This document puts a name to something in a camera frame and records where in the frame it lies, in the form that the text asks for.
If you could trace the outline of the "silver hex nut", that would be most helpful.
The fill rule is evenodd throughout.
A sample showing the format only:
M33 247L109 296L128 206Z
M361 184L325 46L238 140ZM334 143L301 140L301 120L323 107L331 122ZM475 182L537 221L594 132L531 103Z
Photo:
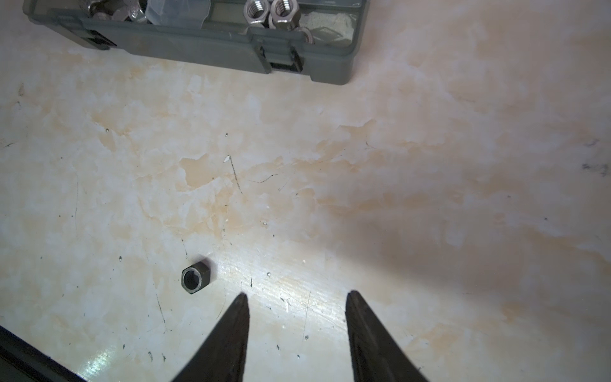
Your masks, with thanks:
M270 2L268 0L247 0L243 8L243 16L249 27L268 27Z

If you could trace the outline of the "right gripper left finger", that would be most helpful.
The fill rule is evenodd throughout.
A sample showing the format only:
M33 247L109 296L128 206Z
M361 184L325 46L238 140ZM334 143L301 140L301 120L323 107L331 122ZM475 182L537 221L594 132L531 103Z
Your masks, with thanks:
M175 381L242 381L250 310L248 296L238 294Z

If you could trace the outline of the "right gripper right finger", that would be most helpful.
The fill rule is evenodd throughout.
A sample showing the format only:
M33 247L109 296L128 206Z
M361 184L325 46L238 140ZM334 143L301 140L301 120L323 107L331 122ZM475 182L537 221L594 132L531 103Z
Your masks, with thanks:
M358 291L350 291L345 316L355 381L426 382Z

